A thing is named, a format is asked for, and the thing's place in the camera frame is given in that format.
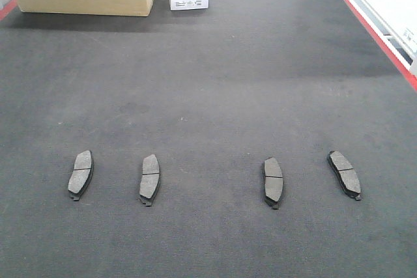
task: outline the brake pad friction material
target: brake pad friction material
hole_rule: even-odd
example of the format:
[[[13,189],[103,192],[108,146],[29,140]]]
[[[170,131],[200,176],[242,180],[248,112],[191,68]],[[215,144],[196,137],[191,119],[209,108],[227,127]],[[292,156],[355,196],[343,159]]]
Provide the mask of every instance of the brake pad friction material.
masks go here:
[[[74,170],[68,182],[68,192],[74,201],[83,195],[93,176],[93,155],[86,150],[77,155]]]
[[[139,199],[145,206],[151,206],[160,185],[160,168],[152,154],[143,160]]]
[[[282,170],[275,158],[267,159],[263,164],[265,178],[265,202],[273,209],[278,209],[278,201],[282,195]]]
[[[327,160],[335,172],[343,191],[356,200],[361,199],[358,175],[351,163],[339,151],[330,151]]]

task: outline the brake pad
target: brake pad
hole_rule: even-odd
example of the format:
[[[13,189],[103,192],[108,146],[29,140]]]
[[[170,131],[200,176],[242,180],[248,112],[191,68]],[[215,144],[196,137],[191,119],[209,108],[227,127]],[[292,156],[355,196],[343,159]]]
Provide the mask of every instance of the brake pad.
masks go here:
[[[160,185],[160,169],[156,156],[152,154],[143,160],[142,179],[139,187],[139,199],[145,206],[152,202]]]
[[[93,155],[86,150],[77,155],[74,170],[68,183],[68,192],[74,201],[78,201],[87,189],[93,176]]]
[[[343,191],[351,198],[359,201],[361,199],[359,178],[351,163],[339,151],[330,151],[327,160],[333,168]]]
[[[281,167],[276,158],[269,158],[264,162],[262,170],[265,178],[265,202],[277,210],[283,189]]]

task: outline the gray carpet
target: gray carpet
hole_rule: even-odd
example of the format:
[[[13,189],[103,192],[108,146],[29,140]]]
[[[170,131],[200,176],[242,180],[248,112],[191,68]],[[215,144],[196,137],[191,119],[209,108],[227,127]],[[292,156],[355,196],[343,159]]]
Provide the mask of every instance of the gray carpet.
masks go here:
[[[1,277],[415,277],[417,97],[342,0],[0,23]],[[73,202],[75,157],[94,176]],[[363,190],[342,192],[340,150]],[[144,157],[162,185],[137,199]],[[261,164],[279,161],[280,209]]]

